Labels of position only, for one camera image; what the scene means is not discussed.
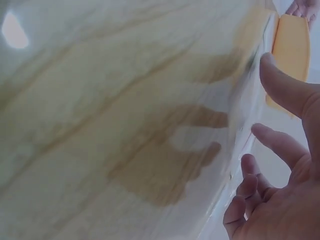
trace fingernail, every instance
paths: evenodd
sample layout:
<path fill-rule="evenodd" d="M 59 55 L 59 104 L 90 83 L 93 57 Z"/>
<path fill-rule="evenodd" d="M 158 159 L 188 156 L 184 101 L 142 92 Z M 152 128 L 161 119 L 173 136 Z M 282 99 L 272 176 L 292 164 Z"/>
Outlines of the fingernail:
<path fill-rule="evenodd" d="M 272 65 L 276 65 L 276 60 L 270 52 L 263 54 L 261 57 L 261 61 L 265 62 L 265 63 L 272 64 Z"/>
<path fill-rule="evenodd" d="M 261 123 L 256 123 L 253 124 L 251 127 L 251 132 L 253 133 L 253 135 L 257 135 L 258 133 L 265 133 L 266 131 L 270 130 L 269 127 L 261 124 Z"/>

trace finger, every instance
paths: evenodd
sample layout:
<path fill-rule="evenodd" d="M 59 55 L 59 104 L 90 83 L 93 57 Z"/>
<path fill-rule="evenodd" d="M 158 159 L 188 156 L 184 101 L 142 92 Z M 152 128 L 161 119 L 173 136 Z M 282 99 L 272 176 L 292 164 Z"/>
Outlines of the finger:
<path fill-rule="evenodd" d="M 316 15 L 312 15 L 310 17 L 310 19 L 308 20 L 308 26 L 309 26 L 309 30 L 312 29 L 313 25 L 315 24 L 315 21 L 317 20 L 317 16 Z"/>
<path fill-rule="evenodd" d="M 268 202 L 270 198 L 278 191 L 278 188 L 272 186 L 265 176 L 261 173 L 256 159 L 251 154 L 246 154 L 241 159 L 242 175 L 256 175 L 258 179 L 257 190 L 263 202 Z"/>
<path fill-rule="evenodd" d="M 262 203 L 257 187 L 257 177 L 253 174 L 249 174 L 244 177 L 242 183 L 236 189 L 236 194 L 245 199 L 245 214 L 248 218 L 251 217 L 256 207 Z"/>
<path fill-rule="evenodd" d="M 293 2 L 288 8 L 288 10 L 285 12 L 285 14 L 292 15 L 297 9 L 298 9 L 298 5 L 296 4 L 296 2 Z"/>
<path fill-rule="evenodd" d="M 272 54 L 266 53 L 260 61 L 260 78 L 270 97 L 279 105 L 302 118 L 306 111 L 306 102 L 315 93 L 315 84 L 298 81 L 282 71 L 276 65 Z"/>
<path fill-rule="evenodd" d="M 260 78 L 266 92 L 276 103 L 302 119 L 315 173 L 320 178 L 320 133 L 317 129 L 320 123 L 320 86 L 284 74 L 274 65 L 270 53 L 261 58 Z"/>
<path fill-rule="evenodd" d="M 241 196 L 235 196 L 224 213 L 223 226 L 228 233 L 229 239 L 234 240 L 237 231 L 246 223 L 246 202 Z"/>
<path fill-rule="evenodd" d="M 277 154 L 291 169 L 302 158 L 309 158 L 310 153 L 290 135 L 274 131 L 260 123 L 251 128 L 253 135 L 267 148 Z"/>
<path fill-rule="evenodd" d="M 292 13 L 293 16 L 297 16 L 297 17 L 301 17 L 302 16 L 302 13 L 299 9 L 295 10 L 293 13 Z"/>

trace wood grain pattern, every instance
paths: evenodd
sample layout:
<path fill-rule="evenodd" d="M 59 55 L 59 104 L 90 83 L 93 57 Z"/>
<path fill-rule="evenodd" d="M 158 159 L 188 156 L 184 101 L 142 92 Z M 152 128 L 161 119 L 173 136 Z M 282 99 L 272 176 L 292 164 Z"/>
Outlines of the wood grain pattern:
<path fill-rule="evenodd" d="M 11 1 L 30 46 L 0 42 L 0 238 L 195 239 L 260 3 Z"/>

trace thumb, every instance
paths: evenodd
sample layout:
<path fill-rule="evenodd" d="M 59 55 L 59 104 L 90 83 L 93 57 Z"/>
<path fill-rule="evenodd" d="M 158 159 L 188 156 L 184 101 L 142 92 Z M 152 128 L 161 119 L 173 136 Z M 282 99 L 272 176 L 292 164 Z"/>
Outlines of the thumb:
<path fill-rule="evenodd" d="M 298 81 L 280 71 L 273 56 L 266 53 L 260 61 L 261 83 L 280 106 L 302 119 L 310 154 L 320 177 L 320 87 Z"/>

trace human skin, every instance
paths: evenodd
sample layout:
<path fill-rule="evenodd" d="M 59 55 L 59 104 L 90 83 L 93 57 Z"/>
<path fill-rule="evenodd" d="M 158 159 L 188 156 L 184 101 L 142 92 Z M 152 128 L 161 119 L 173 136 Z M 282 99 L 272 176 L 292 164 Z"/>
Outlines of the human skin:
<path fill-rule="evenodd" d="M 255 157 L 244 155 L 244 179 L 225 212 L 224 227 L 230 240 L 319 240 L 320 85 L 287 76 L 270 53 L 261 58 L 260 78 L 275 102 L 302 119 L 308 149 L 283 132 L 253 125 L 252 133 L 289 166 L 291 175 L 287 186 L 275 188 Z"/>
<path fill-rule="evenodd" d="M 317 19 L 320 10 L 320 0 L 294 0 L 286 14 L 306 18 L 309 29 Z"/>

